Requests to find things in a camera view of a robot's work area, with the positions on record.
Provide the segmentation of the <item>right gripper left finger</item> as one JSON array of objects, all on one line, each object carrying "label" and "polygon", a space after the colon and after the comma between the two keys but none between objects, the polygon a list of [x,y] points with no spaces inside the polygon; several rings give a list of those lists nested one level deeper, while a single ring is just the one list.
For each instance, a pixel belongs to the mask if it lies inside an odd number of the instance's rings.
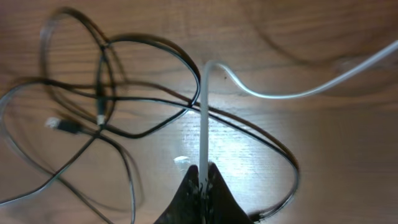
[{"label": "right gripper left finger", "polygon": [[198,187],[198,167],[188,168],[176,194],[155,224],[201,223],[201,201]]}]

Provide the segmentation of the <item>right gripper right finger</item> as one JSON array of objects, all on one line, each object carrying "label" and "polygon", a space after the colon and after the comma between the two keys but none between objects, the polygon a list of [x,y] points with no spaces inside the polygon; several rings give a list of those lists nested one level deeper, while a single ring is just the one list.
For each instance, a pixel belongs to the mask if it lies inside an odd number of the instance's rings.
[{"label": "right gripper right finger", "polygon": [[216,164],[210,163],[205,220],[209,224],[253,224],[235,201]]}]

